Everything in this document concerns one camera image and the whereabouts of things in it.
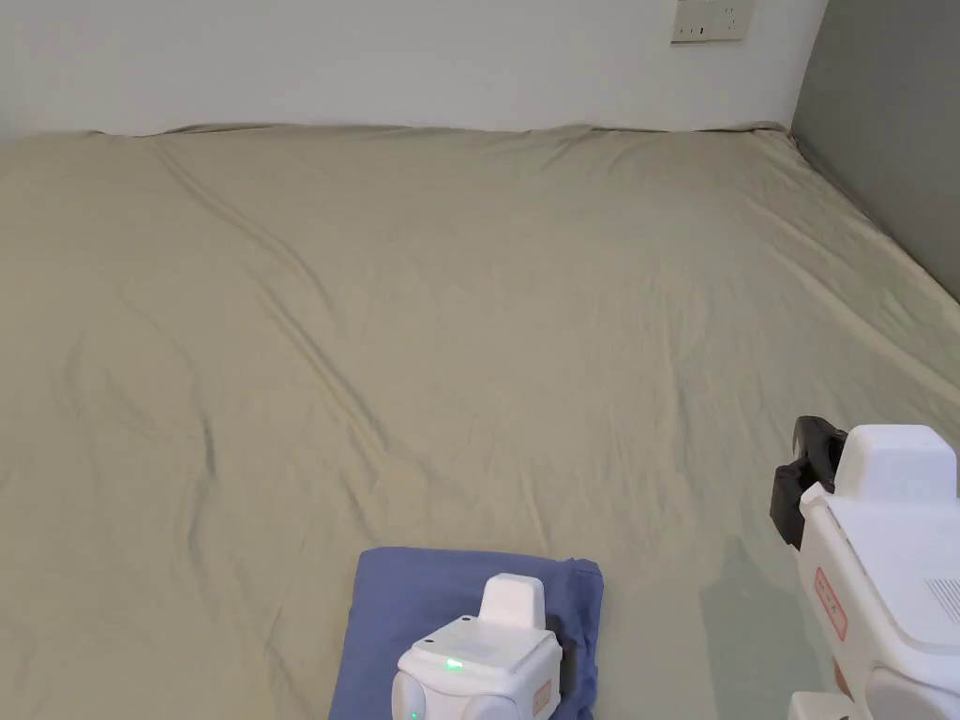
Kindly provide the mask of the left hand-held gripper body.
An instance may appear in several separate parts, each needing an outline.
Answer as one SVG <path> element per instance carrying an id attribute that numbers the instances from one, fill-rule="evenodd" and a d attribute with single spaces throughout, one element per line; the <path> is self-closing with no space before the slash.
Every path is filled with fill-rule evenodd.
<path id="1" fill-rule="evenodd" d="M 399 656 L 391 718 L 578 718 L 578 576 L 491 573 L 477 591 Z"/>

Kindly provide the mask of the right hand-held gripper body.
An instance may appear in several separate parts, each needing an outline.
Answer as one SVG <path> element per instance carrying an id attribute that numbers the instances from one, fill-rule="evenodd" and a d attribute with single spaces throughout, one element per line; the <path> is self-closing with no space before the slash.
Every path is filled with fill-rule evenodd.
<path id="1" fill-rule="evenodd" d="M 959 715 L 957 456 L 922 425 L 798 418 L 787 543 L 843 684 L 791 719 Z"/>

